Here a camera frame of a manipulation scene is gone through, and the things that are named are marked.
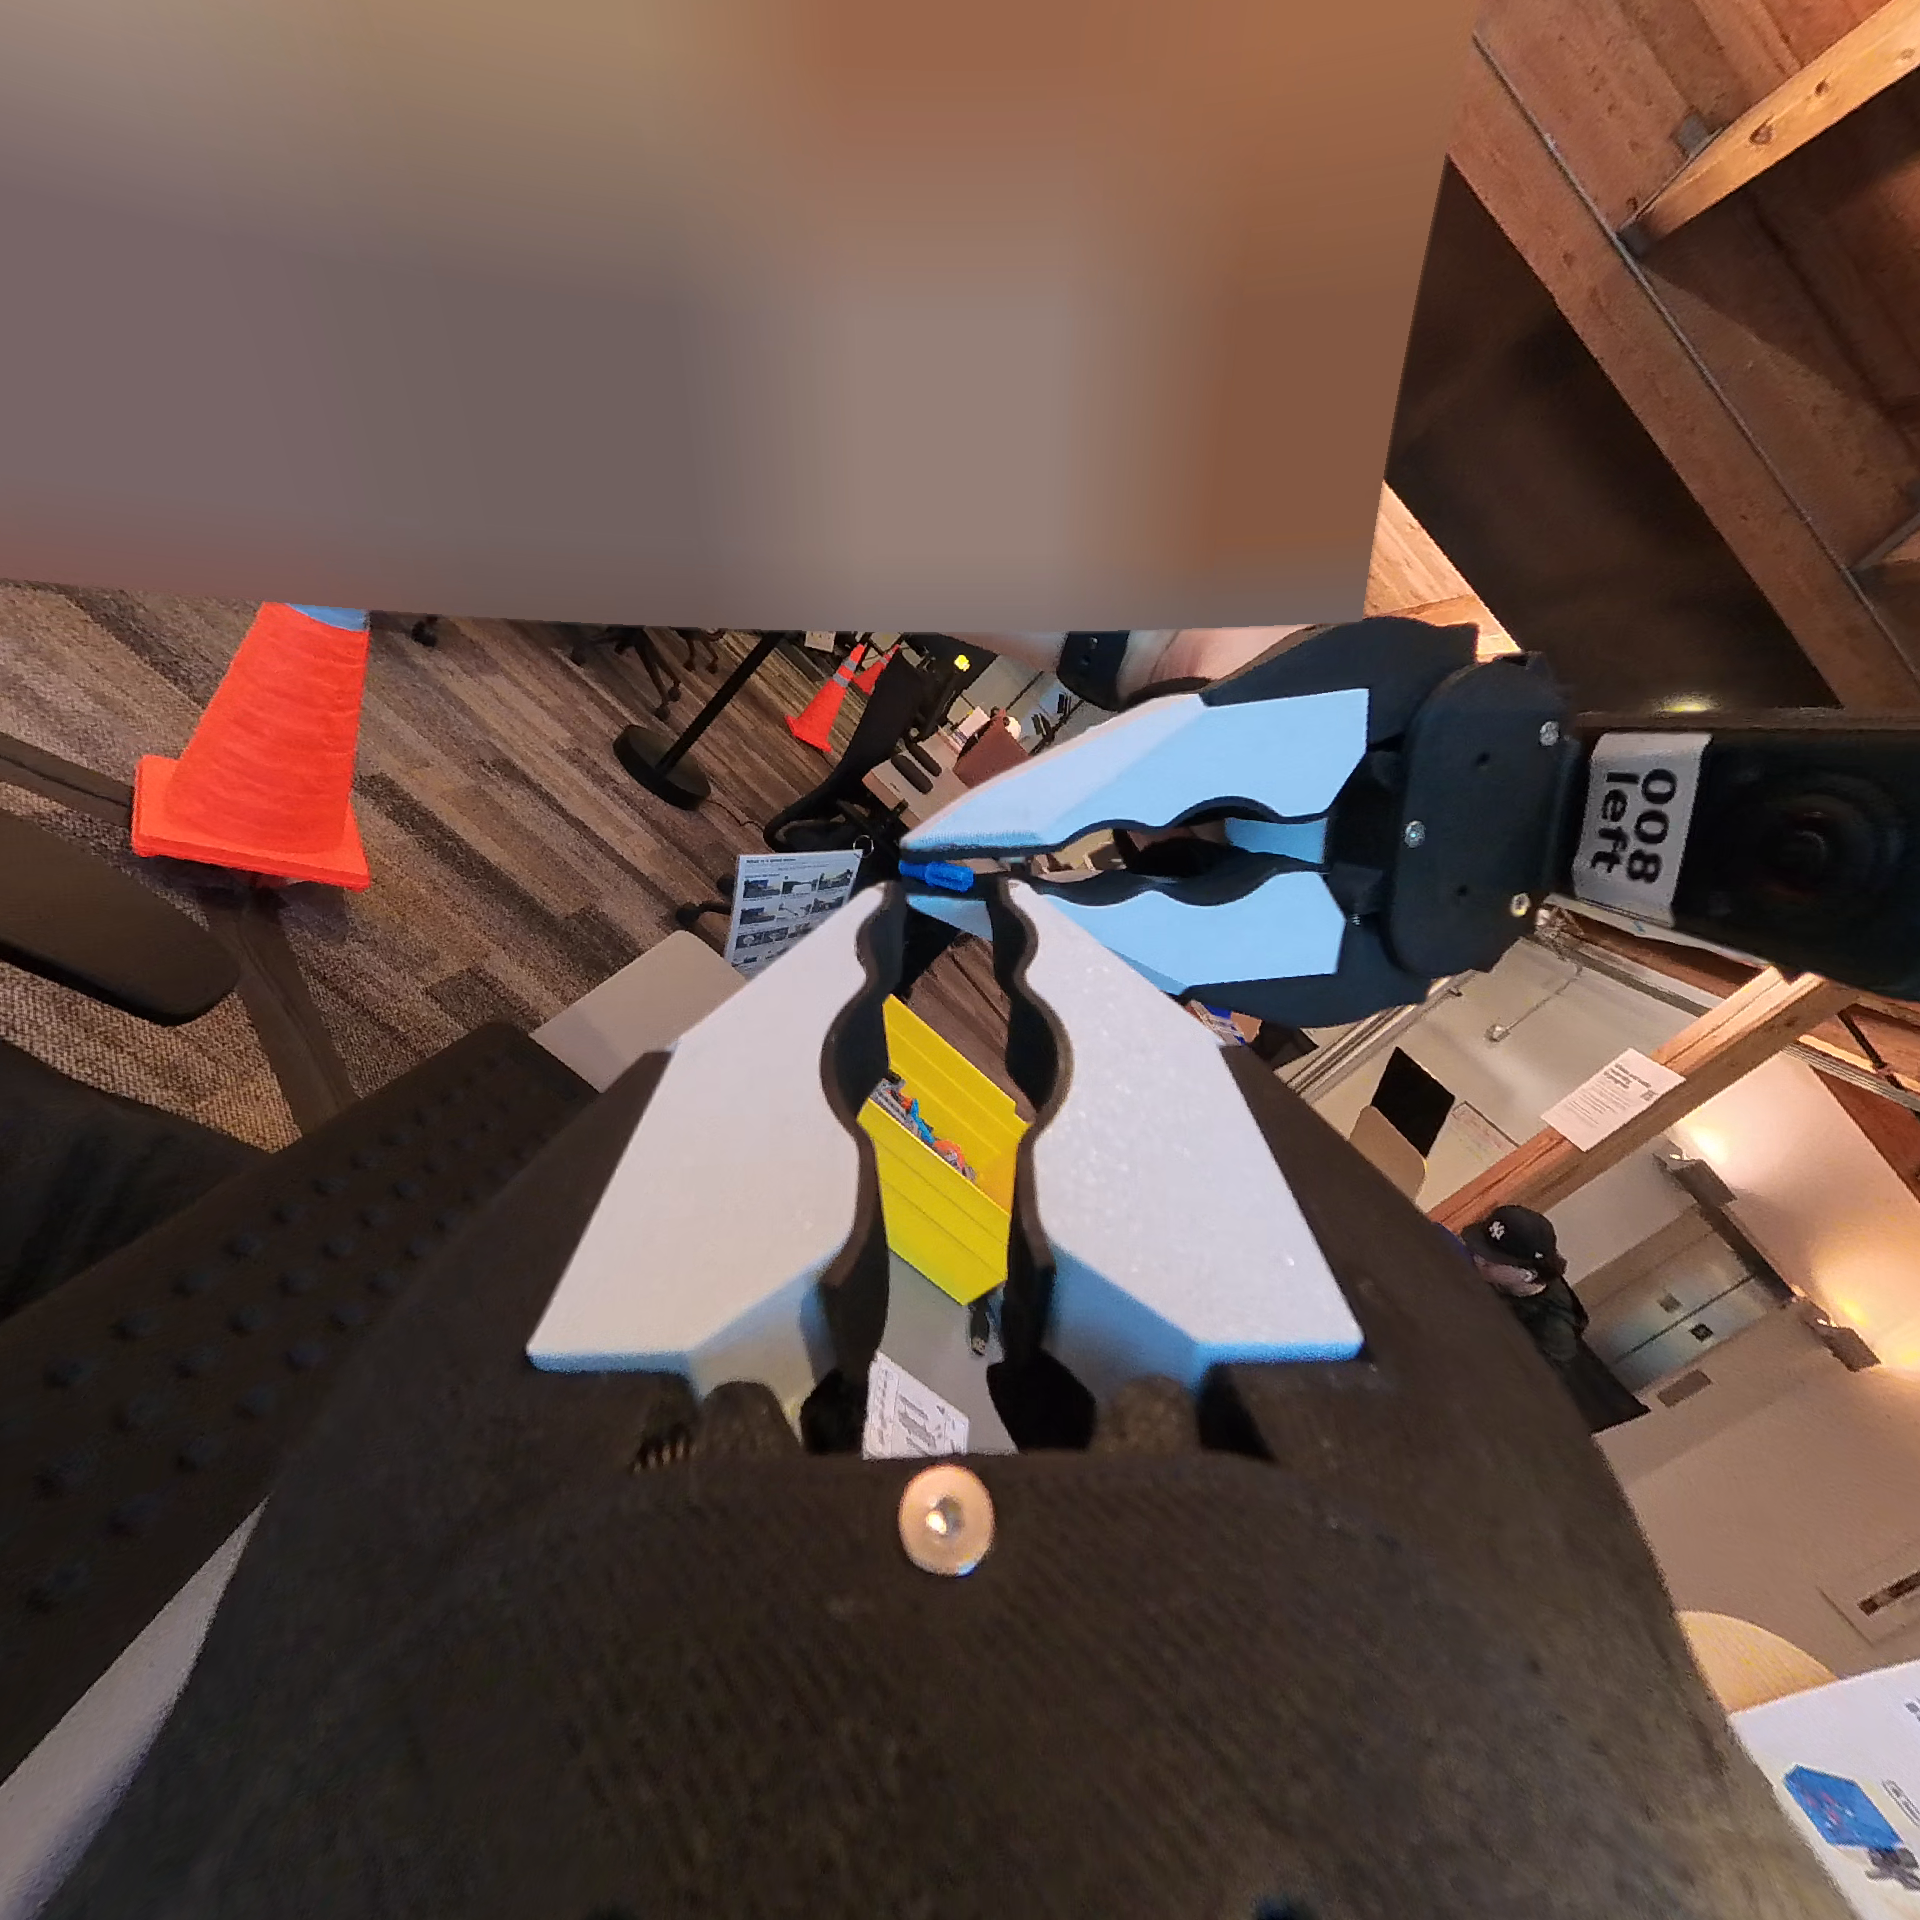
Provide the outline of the metal elevator door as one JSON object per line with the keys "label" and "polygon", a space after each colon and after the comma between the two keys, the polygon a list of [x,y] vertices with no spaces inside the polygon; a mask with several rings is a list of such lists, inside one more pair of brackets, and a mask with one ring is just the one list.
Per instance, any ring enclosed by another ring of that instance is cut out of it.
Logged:
{"label": "metal elevator door", "polygon": [[1628,1392],[1686,1374],[1796,1289],[1738,1225],[1688,1209],[1577,1282],[1586,1344]]}

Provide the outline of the white instruction poster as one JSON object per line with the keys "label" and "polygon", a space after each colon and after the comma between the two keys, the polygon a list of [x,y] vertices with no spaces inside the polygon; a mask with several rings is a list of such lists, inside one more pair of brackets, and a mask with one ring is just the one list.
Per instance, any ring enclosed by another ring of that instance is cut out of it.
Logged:
{"label": "white instruction poster", "polygon": [[1788,1819],[1861,1918],[1918,1914],[1918,1664],[1732,1714]]}

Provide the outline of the printed paper sheet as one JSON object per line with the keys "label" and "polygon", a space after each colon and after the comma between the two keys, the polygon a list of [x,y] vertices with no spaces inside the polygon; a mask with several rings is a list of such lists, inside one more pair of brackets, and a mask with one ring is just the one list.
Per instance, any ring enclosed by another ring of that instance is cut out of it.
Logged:
{"label": "printed paper sheet", "polygon": [[854,847],[740,853],[722,958],[742,977],[764,972],[853,895]]}

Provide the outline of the slanted wooden beam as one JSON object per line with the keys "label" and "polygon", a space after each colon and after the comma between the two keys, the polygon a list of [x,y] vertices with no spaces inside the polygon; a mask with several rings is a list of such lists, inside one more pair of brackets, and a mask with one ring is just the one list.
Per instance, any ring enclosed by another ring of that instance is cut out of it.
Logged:
{"label": "slanted wooden beam", "polygon": [[1859,1000],[1861,990],[1812,972],[1761,972],[1646,1056],[1686,1079],[1658,1098],[1644,1116],[1630,1119],[1586,1153],[1542,1125],[1500,1162],[1438,1201],[1430,1217],[1445,1230],[1463,1232],[1510,1203],[1553,1211],[1784,1047],[1853,1010]]}

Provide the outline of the person's left hand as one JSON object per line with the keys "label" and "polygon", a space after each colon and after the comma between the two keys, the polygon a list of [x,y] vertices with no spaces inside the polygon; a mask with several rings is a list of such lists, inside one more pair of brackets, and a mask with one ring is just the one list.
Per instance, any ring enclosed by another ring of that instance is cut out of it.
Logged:
{"label": "person's left hand", "polygon": [[1186,684],[1213,684],[1273,651],[1284,651],[1311,626],[1135,630],[1116,673],[1122,707]]}

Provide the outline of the instruction booklet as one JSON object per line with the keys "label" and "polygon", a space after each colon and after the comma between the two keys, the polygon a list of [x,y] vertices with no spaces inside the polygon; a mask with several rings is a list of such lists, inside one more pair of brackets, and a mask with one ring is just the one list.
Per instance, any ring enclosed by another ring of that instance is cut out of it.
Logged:
{"label": "instruction booklet", "polygon": [[861,1438],[864,1460],[962,1457],[971,1435],[971,1418],[961,1405],[889,1354],[875,1355]]}

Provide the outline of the small wall sign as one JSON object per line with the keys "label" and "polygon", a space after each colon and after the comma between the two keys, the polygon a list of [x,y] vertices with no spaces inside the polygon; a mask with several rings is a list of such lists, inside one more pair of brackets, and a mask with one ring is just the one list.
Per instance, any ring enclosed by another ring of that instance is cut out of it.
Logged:
{"label": "small wall sign", "polygon": [[1884,1643],[1918,1626],[1918,1549],[1905,1548],[1820,1583],[1837,1613],[1869,1643]]}

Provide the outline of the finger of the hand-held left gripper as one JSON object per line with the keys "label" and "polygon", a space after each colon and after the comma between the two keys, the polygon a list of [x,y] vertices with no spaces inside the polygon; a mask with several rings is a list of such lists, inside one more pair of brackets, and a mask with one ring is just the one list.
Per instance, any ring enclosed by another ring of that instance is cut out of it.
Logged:
{"label": "finger of the hand-held left gripper", "polygon": [[965,791],[912,827],[903,851],[1015,858],[1102,827],[1164,830],[1219,810],[1313,820],[1365,757],[1369,714],[1360,685],[1216,703],[1200,692],[1159,697]]}
{"label": "finger of the hand-held left gripper", "polygon": [[1257,986],[1338,970],[1348,910],[1311,838],[1080,838],[1015,858],[944,858],[973,867],[968,895],[908,883],[924,915],[992,939],[1015,979],[1020,928],[994,928],[991,874],[1016,877],[1166,995],[1249,995]]}

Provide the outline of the yellow plastic bin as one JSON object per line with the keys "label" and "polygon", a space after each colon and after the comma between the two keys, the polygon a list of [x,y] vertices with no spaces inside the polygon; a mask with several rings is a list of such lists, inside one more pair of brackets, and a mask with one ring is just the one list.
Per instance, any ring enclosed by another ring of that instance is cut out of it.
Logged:
{"label": "yellow plastic bin", "polygon": [[1007,1279],[1019,1148],[1028,1130],[1015,1098],[901,998],[882,1005],[886,1066],[956,1140],[976,1167],[965,1180],[894,1118],[869,1101],[861,1124],[877,1150],[892,1253],[962,1306]]}

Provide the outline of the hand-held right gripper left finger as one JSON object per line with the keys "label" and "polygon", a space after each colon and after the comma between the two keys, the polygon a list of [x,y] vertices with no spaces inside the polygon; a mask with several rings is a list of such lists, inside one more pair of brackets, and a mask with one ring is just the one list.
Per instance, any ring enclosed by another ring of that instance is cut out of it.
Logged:
{"label": "hand-held right gripper left finger", "polygon": [[770,1390],[862,1452],[892,1258],[862,1114],[891,1067],[907,902],[858,892],[665,1054],[526,1344],[557,1376]]}

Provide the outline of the white paper sign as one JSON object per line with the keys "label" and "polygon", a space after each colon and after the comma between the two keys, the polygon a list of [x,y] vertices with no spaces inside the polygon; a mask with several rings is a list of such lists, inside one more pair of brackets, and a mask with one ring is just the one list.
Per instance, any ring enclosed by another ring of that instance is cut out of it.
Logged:
{"label": "white paper sign", "polygon": [[1595,1151],[1685,1081],[1685,1072],[1628,1047],[1553,1101],[1542,1128],[1578,1151]]}

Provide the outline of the light wooden board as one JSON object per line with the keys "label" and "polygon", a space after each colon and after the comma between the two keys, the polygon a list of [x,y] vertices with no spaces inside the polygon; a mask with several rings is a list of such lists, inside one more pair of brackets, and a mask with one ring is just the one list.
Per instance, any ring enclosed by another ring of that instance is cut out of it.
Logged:
{"label": "light wooden board", "polygon": [[1714,1609],[1679,1609],[1676,1621],[1707,1689],[1740,1716],[1829,1688],[1841,1676],[1765,1626]]}

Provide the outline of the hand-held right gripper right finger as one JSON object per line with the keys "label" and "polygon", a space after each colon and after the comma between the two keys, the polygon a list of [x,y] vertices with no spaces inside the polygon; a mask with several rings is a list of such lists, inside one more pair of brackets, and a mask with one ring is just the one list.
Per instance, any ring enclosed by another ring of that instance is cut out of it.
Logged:
{"label": "hand-held right gripper right finger", "polygon": [[984,890],[1016,1153],[997,1418],[1078,1452],[1120,1395],[1356,1362],[1365,1333],[1229,1052],[1030,883]]}

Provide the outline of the small orange traffic cone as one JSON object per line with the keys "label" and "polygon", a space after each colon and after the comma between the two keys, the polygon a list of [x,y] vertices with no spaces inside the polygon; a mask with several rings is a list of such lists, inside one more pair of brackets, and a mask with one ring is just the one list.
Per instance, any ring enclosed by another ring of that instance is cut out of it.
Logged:
{"label": "small orange traffic cone", "polygon": [[809,697],[799,714],[784,718],[786,731],[805,748],[829,755],[835,744],[832,731],[851,694],[869,702],[896,650],[898,636],[889,642],[856,639],[835,664],[829,682]]}

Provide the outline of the pile of grey building pieces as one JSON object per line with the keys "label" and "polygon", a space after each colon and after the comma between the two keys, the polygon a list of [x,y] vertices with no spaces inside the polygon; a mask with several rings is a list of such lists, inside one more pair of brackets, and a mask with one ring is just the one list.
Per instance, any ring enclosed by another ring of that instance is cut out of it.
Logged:
{"label": "pile of grey building pieces", "polygon": [[933,1151],[943,1164],[958,1173],[971,1186],[979,1183],[979,1169],[968,1159],[961,1143],[948,1137],[935,1122],[927,1116],[922,1101],[912,1093],[910,1085],[896,1072],[886,1072],[877,1083],[871,1104],[878,1112],[896,1119],[903,1130],[907,1130],[914,1140],[920,1140],[928,1151]]}

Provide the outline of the black studded pad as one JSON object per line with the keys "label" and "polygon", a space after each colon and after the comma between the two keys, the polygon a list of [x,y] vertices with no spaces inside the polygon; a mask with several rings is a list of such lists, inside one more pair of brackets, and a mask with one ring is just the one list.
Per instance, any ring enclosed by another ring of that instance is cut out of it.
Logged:
{"label": "black studded pad", "polygon": [[525,1355],[662,1072],[491,1024],[5,1321],[5,1774],[257,1518],[204,1641],[273,1724],[689,1392]]}

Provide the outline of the black stanchion post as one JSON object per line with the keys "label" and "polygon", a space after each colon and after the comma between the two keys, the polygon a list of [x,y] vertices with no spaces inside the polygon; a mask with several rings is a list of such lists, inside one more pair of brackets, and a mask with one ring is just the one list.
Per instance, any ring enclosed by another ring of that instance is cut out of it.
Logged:
{"label": "black stanchion post", "polygon": [[757,671],[786,642],[799,642],[800,630],[764,632],[752,639],[748,651],[733,664],[727,677],[708,694],[708,699],[690,715],[681,731],[667,733],[659,725],[630,724],[613,737],[611,752],[617,765],[647,793],[681,811],[698,811],[711,800],[708,774],[695,759],[695,745],[739,694],[757,677]]}

